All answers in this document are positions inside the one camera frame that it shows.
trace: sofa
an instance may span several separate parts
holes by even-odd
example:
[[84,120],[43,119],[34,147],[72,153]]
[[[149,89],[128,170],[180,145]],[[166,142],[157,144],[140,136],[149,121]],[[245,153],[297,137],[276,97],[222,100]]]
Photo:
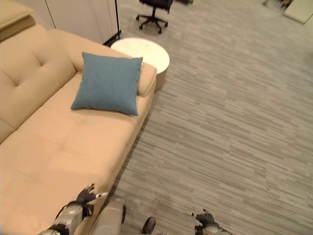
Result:
[[[142,63],[138,116],[70,106],[82,51],[128,57],[76,35],[46,30],[32,10],[0,2],[0,218],[3,235],[35,235],[90,183],[110,191],[149,112],[156,69]],[[76,235],[89,233],[104,199]]]

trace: chair caster wheel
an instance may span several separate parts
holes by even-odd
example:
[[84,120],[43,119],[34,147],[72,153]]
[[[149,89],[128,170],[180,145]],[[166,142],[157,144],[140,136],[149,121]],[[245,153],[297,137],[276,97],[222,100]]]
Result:
[[155,228],[155,225],[156,225],[156,219],[154,219],[153,217],[149,217],[145,225],[143,226],[141,233],[151,234],[153,232],[153,229]]
[[126,217],[126,207],[125,207],[125,205],[123,205],[123,216],[122,216],[122,224],[124,224],[124,221],[125,221],[125,217]]

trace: office chair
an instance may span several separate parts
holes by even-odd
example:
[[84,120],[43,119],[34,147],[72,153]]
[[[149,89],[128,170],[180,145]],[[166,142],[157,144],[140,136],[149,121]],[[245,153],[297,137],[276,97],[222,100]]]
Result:
[[161,9],[165,9],[168,11],[168,13],[170,12],[170,8],[171,8],[171,5],[173,3],[173,0],[139,0],[142,4],[147,4],[149,6],[152,6],[153,7],[153,12],[152,12],[152,15],[151,16],[144,16],[144,15],[138,15],[136,17],[136,20],[139,21],[139,17],[144,17],[144,18],[147,18],[147,20],[142,23],[140,26],[139,26],[139,29],[142,30],[143,29],[143,26],[149,22],[154,22],[157,27],[159,28],[158,30],[158,33],[161,34],[162,33],[162,28],[161,26],[159,25],[159,21],[165,23],[164,27],[167,27],[168,26],[168,22],[167,21],[164,21],[164,20],[161,20],[159,19],[158,17],[156,17],[156,9],[157,8],[161,8]]

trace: throw pillow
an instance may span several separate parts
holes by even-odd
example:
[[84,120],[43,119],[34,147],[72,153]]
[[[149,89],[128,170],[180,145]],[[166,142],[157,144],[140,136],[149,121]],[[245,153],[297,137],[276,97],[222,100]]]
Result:
[[117,58],[83,52],[84,71],[72,110],[120,111],[137,116],[142,58]]

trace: round side table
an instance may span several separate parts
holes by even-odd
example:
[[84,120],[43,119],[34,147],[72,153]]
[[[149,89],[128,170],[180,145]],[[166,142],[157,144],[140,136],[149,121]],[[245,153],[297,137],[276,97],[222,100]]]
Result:
[[124,38],[113,43],[111,49],[131,57],[143,57],[143,62],[155,67],[157,70],[156,90],[162,87],[170,64],[170,57],[159,44],[143,38]]

